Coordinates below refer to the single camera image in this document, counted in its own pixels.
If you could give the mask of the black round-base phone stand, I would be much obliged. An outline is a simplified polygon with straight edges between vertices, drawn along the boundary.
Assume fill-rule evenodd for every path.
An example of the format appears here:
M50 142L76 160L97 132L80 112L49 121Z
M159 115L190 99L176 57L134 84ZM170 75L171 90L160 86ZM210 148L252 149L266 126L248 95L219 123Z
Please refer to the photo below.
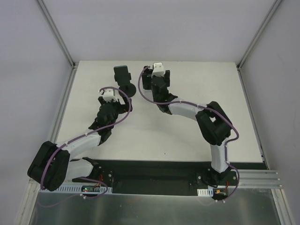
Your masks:
M133 97L136 94L136 87L134 84L131 83L130 80L130 84L126 85L126 86L119 86L119 89L121 91L123 91L124 93L127 94L128 97Z

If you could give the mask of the teal-edged black smartphone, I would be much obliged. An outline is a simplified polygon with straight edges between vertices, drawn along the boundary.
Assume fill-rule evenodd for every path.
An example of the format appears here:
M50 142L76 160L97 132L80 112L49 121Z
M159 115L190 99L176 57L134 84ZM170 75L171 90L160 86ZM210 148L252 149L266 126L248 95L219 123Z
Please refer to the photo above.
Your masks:
M115 66L114 70L114 79L115 82L119 86L126 86L130 84L131 75L128 71L128 67L126 65L123 66Z

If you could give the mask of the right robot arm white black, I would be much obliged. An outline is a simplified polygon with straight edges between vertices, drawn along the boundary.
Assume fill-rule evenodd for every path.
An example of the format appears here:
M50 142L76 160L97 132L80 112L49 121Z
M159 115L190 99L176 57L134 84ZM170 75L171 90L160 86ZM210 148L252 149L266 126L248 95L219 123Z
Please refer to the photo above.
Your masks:
M202 175L201 181L216 188L228 179L231 168L228 165L226 141L231 135L229 118L218 102L212 101L205 106L183 101L169 92L170 71L156 70L155 67L145 66L139 76L144 90L152 93L151 103L159 110L169 115L179 115L195 120L206 142L210 144L211 166L208 172Z

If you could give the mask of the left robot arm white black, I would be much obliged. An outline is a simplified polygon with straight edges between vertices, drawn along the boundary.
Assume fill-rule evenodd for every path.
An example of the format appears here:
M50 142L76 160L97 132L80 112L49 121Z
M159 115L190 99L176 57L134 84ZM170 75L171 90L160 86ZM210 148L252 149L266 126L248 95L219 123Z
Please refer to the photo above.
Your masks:
M39 148L27 175L42 185L43 189L54 191L67 180L82 179L95 182L101 179L99 164L88 157L75 160L83 152L97 147L108 140L120 114L132 111L132 100L122 96L105 101L99 97L101 106L94 122L79 137L62 143L44 142Z

